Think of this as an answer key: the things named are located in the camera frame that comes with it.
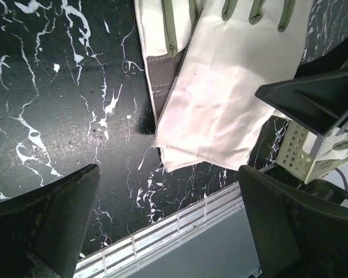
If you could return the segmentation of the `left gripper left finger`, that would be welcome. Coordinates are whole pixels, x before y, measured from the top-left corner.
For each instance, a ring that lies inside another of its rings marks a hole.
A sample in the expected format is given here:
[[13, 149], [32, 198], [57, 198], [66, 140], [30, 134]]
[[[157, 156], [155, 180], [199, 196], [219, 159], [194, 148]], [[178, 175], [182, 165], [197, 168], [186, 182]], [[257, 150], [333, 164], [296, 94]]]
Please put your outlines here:
[[73, 277], [99, 181], [89, 164], [0, 202], [0, 277]]

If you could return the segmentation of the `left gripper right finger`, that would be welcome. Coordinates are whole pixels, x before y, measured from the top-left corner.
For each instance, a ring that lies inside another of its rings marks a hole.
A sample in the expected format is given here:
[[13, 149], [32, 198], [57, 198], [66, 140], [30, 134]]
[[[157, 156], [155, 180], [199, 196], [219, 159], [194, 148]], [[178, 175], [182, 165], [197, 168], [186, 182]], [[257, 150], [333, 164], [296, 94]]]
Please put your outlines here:
[[348, 277], [348, 207], [250, 166], [238, 176], [263, 277]]

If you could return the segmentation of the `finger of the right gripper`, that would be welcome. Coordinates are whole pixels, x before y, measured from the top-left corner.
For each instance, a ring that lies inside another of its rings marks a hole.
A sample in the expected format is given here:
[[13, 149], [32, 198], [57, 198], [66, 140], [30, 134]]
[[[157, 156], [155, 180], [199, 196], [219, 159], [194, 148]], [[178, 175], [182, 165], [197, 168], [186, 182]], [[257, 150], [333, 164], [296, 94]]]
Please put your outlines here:
[[319, 137], [348, 131], [348, 37], [298, 67], [291, 80], [263, 85], [255, 96]]

